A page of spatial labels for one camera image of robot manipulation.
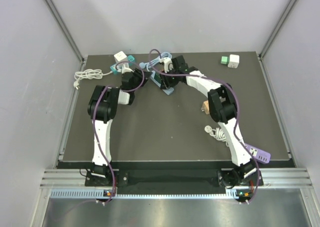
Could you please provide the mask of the light blue power strip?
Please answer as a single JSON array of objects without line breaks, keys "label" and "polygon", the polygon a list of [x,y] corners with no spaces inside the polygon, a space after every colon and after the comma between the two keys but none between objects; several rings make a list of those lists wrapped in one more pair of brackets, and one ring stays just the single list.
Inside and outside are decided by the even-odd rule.
[{"label": "light blue power strip", "polygon": [[171,95],[174,92],[174,88],[170,88],[170,89],[161,89],[164,93],[166,93],[167,95]]}]

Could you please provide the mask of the orange cube adapter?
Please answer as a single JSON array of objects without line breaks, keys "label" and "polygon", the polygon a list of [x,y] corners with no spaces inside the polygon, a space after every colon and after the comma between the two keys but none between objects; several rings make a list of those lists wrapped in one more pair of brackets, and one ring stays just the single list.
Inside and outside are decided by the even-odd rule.
[{"label": "orange cube adapter", "polygon": [[209,108],[209,101],[206,100],[202,103],[201,111],[204,112],[206,115],[210,114],[210,108]]}]

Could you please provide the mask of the purple power strip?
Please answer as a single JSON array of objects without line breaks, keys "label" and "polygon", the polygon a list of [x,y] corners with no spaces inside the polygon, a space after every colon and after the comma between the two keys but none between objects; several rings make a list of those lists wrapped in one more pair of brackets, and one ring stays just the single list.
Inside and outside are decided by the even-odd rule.
[{"label": "purple power strip", "polygon": [[271,154],[260,148],[252,146],[250,144],[245,144],[246,149],[250,152],[250,157],[253,159],[253,162],[258,162],[261,164],[268,164],[271,160]]}]

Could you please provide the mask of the dark green cube adapter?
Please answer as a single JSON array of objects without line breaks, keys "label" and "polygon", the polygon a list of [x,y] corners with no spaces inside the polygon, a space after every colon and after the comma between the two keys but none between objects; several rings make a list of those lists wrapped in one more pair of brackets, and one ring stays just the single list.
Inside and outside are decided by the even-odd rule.
[{"label": "dark green cube adapter", "polygon": [[162,79],[161,79],[161,77],[160,77],[159,74],[157,74],[156,72],[152,72],[151,80],[152,80],[159,88],[161,87]]}]

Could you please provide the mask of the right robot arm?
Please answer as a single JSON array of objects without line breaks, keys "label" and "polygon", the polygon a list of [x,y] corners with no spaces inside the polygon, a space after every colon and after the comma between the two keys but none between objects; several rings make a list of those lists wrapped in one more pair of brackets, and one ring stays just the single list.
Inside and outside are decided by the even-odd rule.
[{"label": "right robot arm", "polygon": [[175,58],[161,57],[159,63],[164,67],[164,70],[155,69],[160,75],[161,87],[171,88],[181,82],[207,96],[209,115],[223,131],[231,161],[236,165],[232,170],[234,181],[245,185],[256,175],[258,187],[261,179],[259,164],[243,140],[238,120],[239,101],[232,87],[222,80],[205,76],[195,67],[189,67],[182,55]]}]

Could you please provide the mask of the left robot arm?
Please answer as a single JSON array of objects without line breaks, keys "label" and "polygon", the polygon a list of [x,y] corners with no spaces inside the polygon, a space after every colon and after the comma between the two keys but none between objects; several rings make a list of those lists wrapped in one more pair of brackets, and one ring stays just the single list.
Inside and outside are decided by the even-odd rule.
[{"label": "left robot arm", "polygon": [[114,185],[115,173],[111,162],[111,126],[119,105],[131,105],[135,99],[135,90],[143,87],[151,77],[151,73],[135,68],[121,75],[121,86],[111,87],[96,85],[88,103],[94,151],[92,167],[87,177],[97,180],[102,185]]}]

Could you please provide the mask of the teal power strip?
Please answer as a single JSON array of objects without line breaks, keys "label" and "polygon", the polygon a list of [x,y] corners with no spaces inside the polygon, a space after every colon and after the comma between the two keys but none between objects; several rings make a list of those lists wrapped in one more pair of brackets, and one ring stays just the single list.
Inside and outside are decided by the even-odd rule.
[{"label": "teal power strip", "polygon": [[[135,58],[132,55],[127,56],[127,61],[129,62],[129,67],[133,65],[133,63],[135,62]],[[112,71],[113,74],[120,74],[119,72],[117,72],[116,70],[116,63],[113,64],[110,67],[110,70]]]}]

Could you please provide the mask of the white cube adapter on teal strip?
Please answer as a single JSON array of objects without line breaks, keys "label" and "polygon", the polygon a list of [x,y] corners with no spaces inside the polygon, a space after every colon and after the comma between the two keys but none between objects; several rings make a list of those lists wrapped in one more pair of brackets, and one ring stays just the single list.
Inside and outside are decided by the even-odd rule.
[{"label": "white cube adapter on teal strip", "polygon": [[123,51],[119,51],[113,55],[115,63],[125,62],[128,60],[127,55]]}]

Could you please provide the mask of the small green cube adapter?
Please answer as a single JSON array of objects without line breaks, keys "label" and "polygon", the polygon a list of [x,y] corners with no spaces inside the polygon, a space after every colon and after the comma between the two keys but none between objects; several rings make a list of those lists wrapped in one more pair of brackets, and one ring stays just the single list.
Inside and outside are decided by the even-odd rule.
[{"label": "small green cube adapter", "polygon": [[221,57],[221,60],[220,60],[220,63],[221,63],[222,65],[228,65],[228,63],[229,63],[229,57],[228,57],[228,56],[222,56],[222,57]]}]

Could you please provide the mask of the white cube adapter far right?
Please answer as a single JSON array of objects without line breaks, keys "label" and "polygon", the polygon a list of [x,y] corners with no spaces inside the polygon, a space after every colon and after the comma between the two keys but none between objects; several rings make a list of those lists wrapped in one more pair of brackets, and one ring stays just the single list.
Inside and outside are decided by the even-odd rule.
[{"label": "white cube adapter far right", "polygon": [[240,64],[240,56],[237,54],[230,54],[228,57],[227,67],[236,69]]}]

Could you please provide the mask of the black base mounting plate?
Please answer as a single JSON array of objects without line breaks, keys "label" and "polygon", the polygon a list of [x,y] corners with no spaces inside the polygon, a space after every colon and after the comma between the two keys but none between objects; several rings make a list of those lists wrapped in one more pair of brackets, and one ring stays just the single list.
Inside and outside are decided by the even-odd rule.
[{"label": "black base mounting plate", "polygon": [[231,188],[247,185],[250,181],[262,184],[260,171],[251,175],[243,175],[237,169],[119,169],[114,173],[117,188],[155,184],[164,188],[165,185],[187,187],[209,186],[214,188]]}]

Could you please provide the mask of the left aluminium frame post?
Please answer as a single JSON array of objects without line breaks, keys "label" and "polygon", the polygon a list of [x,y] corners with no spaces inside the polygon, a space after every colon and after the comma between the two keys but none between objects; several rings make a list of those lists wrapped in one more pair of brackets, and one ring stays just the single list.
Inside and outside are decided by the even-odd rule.
[{"label": "left aluminium frame post", "polygon": [[53,0],[43,0],[48,7],[51,15],[53,16],[55,22],[57,23],[61,33],[65,37],[66,41],[68,42],[69,46],[71,47],[73,53],[75,54],[76,58],[82,63],[85,58],[80,52],[80,49],[78,48],[74,38],[72,37],[65,21],[63,20],[61,14],[59,13],[55,3]]}]

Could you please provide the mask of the aluminium frame post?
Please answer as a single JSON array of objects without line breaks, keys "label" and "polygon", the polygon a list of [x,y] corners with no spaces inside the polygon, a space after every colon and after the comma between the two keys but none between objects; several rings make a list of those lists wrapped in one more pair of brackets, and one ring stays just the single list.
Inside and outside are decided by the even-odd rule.
[{"label": "aluminium frame post", "polygon": [[69,46],[71,47],[73,53],[75,54],[76,58],[82,63],[85,58],[80,52],[80,49],[78,48],[74,38],[72,37],[65,21],[63,20],[61,14],[59,13],[55,3],[53,0],[43,0],[48,7],[51,15],[53,16],[55,22],[57,23],[61,33],[65,37],[66,41],[68,42]]},{"label": "aluminium frame post", "polygon": [[272,29],[269,37],[267,38],[266,43],[264,44],[261,52],[258,54],[258,58],[260,61],[262,61],[264,57],[267,55],[269,49],[276,40],[278,34],[282,30],[283,26],[285,25],[287,19],[289,18],[298,1],[299,0],[289,0],[288,3],[285,5],[284,10],[281,12],[279,19],[277,20],[274,28]]}]

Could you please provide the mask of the front aluminium rail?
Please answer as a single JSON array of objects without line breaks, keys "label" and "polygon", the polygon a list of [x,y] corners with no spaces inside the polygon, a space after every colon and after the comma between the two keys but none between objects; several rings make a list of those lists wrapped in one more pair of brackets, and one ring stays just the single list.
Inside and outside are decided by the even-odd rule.
[{"label": "front aluminium rail", "polygon": [[[312,181],[305,168],[261,168],[263,188],[308,189]],[[76,189],[85,187],[85,177],[77,169],[47,169],[40,181],[41,189]]]}]

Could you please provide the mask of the right aluminium frame post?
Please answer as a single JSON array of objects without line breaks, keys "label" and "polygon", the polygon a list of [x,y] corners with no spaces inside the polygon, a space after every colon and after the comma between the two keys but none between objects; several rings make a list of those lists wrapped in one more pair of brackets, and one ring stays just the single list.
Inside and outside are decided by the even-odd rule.
[{"label": "right aluminium frame post", "polygon": [[264,44],[261,52],[258,54],[258,58],[260,61],[262,61],[264,57],[267,55],[269,49],[276,40],[278,34],[282,30],[283,26],[285,25],[287,19],[289,18],[298,1],[299,0],[289,0],[288,3],[285,5],[284,10],[281,12],[279,19],[277,20],[274,28],[272,29],[269,37],[267,38],[266,43]]}]

